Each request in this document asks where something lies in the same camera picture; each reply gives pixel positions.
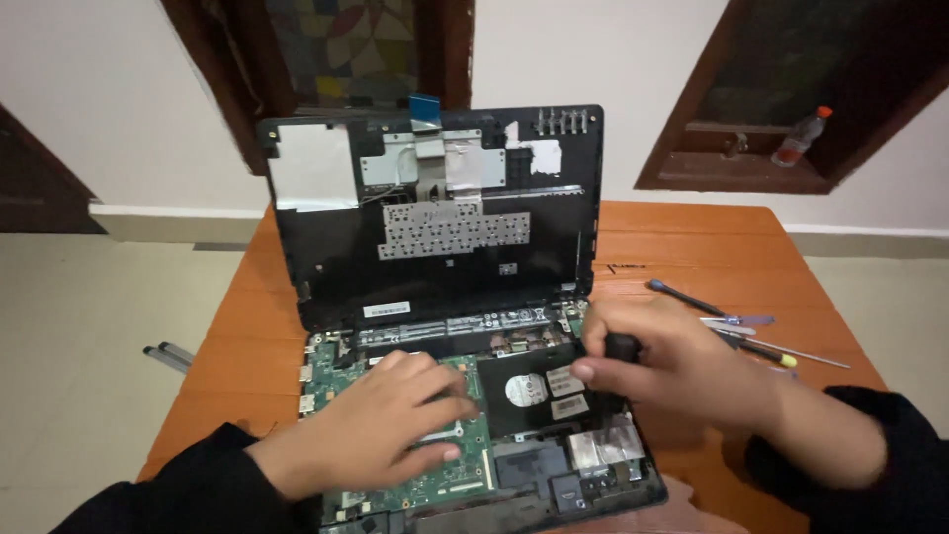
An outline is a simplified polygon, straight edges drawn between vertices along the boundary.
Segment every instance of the metal rod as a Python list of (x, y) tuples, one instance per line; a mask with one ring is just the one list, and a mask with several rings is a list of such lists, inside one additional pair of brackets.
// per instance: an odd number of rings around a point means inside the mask
[(771, 343), (766, 343), (766, 342), (764, 342), (764, 341), (759, 341), (759, 340), (754, 339), (754, 338), (751, 338), (751, 337), (746, 337), (745, 339), (746, 339), (747, 341), (751, 341), (752, 343), (755, 343), (755, 344), (757, 344), (757, 345), (761, 345), (761, 346), (763, 346), (763, 347), (770, 347), (770, 348), (772, 348), (772, 349), (775, 349), (776, 351), (781, 351), (782, 353), (794, 354), (795, 356), (801, 356), (802, 358), (807, 358), (807, 359), (811, 359), (811, 360), (814, 360), (814, 361), (819, 361), (819, 362), (823, 362), (823, 363), (826, 363), (826, 364), (835, 365), (835, 366), (837, 366), (837, 367), (842, 367), (842, 368), (844, 368), (844, 369), (850, 369), (850, 366), (847, 365), (847, 364), (845, 364), (845, 363), (840, 363), (840, 362), (835, 362), (835, 361), (833, 361), (833, 360), (827, 360), (827, 359), (824, 359), (824, 358), (819, 358), (819, 357), (817, 357), (817, 356), (815, 356), (815, 355), (812, 355), (812, 354), (805, 354), (805, 353), (800, 353), (800, 352), (798, 352), (798, 351), (792, 351), (791, 349), (786, 349), (785, 347), (778, 347), (777, 345), (772, 345)]

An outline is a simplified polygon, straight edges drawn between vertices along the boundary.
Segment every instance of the disassembled laptop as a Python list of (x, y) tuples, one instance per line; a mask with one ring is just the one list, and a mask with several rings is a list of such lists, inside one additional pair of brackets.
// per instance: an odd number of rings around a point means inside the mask
[(301, 417), (395, 349), (464, 373), (479, 418), (419, 445), (461, 457), (401, 486), (324, 495), (332, 534), (546, 530), (663, 502), (628, 410), (568, 372), (603, 154), (596, 105), (264, 121), (301, 323)]

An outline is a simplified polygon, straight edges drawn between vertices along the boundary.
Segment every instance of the battery label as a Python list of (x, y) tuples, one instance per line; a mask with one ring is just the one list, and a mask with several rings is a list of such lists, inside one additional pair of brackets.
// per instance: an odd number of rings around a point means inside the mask
[(384, 347), (450, 335), (497, 332), (547, 324), (550, 324), (550, 319), (546, 309), (522, 308), (490, 314), (453, 317), (441, 321), (363, 330), (359, 332), (359, 346)]

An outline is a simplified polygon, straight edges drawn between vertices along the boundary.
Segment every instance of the barcode sticker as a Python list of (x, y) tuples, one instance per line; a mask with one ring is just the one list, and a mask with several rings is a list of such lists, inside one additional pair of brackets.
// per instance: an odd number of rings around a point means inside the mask
[(570, 417), (571, 415), (576, 415), (577, 413), (583, 413), (589, 410), (589, 406), (586, 405), (584, 396), (579, 394), (567, 397), (566, 399), (560, 399), (559, 401), (553, 401), (550, 403), (550, 409), (553, 411), (553, 420), (557, 421), (565, 417)]
[(550, 392), (555, 397), (562, 397), (586, 389), (583, 382), (570, 374), (569, 365), (547, 371), (547, 381), (550, 384)]
[(363, 315), (365, 315), (366, 318), (379, 317), (382, 315), (407, 314), (411, 311), (412, 309), (409, 307), (407, 301), (379, 304), (376, 306), (363, 306)]

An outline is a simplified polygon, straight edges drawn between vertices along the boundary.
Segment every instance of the wooden table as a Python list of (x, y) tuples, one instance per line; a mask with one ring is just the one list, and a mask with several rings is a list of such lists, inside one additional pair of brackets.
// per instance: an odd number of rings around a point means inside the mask
[[(592, 299), (645, 301), (660, 278), (736, 315), (777, 322), (759, 338), (848, 363), (800, 359), (816, 388), (884, 388), (844, 320), (767, 208), (605, 201)], [(274, 217), (261, 221), (194, 365), (158, 433), (140, 480), (226, 421), (264, 436), (297, 420), (306, 333), (295, 307)], [(672, 414), (637, 411), (660, 469), (695, 489), (692, 503), (751, 532), (805, 532), (807, 519), (740, 482), (725, 467), (722, 435)], [(582, 525), (571, 531), (581, 532)], [(623, 530), (623, 516), (595, 530)]]

